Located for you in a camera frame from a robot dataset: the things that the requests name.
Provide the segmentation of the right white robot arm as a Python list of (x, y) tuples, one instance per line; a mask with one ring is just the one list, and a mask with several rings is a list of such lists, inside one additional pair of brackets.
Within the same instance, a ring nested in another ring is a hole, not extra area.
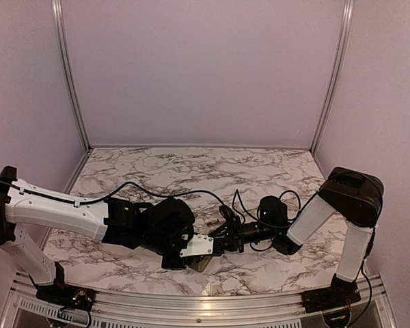
[(252, 222), (242, 223), (235, 211), (220, 206), (225, 223), (211, 234), (213, 256), (243, 252), (248, 243), (270, 240), (278, 253), (293, 255), (334, 213), (347, 222), (347, 232), (338, 269), (325, 291), (329, 305), (339, 306), (355, 289), (355, 281), (368, 257), (383, 209), (383, 183), (376, 177), (335, 167), (319, 190), (300, 207), (294, 219), (280, 197), (260, 200)]

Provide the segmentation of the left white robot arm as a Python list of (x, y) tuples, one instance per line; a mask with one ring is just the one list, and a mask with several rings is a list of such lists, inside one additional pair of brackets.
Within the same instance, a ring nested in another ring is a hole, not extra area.
[(87, 200), (39, 189), (18, 178), (15, 167), (0, 173), (0, 248), (16, 258), (37, 286), (58, 304), (72, 299), (62, 266), (47, 258), (24, 229), (26, 223), (82, 234), (128, 249), (143, 247), (162, 257), (164, 269), (183, 269), (205, 252), (197, 243), (195, 217), (182, 200), (132, 203), (113, 196)]

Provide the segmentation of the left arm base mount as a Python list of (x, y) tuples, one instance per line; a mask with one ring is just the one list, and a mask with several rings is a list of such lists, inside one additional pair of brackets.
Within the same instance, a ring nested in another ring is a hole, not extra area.
[(55, 262), (55, 274), (52, 284), (46, 286), (34, 284), (37, 290), (36, 298), (66, 309), (90, 311), (94, 303), (95, 290), (67, 284), (64, 268), (58, 262)]

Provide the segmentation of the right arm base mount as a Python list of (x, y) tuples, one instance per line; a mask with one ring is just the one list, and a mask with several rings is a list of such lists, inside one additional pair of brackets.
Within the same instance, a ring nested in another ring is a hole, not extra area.
[(301, 298), (306, 313), (346, 307), (361, 301), (360, 293), (356, 288), (352, 288), (350, 292), (331, 287), (308, 290), (301, 294)]

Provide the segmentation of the grey remote control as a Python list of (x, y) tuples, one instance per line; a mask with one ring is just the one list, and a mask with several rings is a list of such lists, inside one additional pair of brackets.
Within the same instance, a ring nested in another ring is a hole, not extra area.
[(203, 272), (213, 259), (212, 256), (200, 255), (188, 257), (187, 266), (197, 272)]

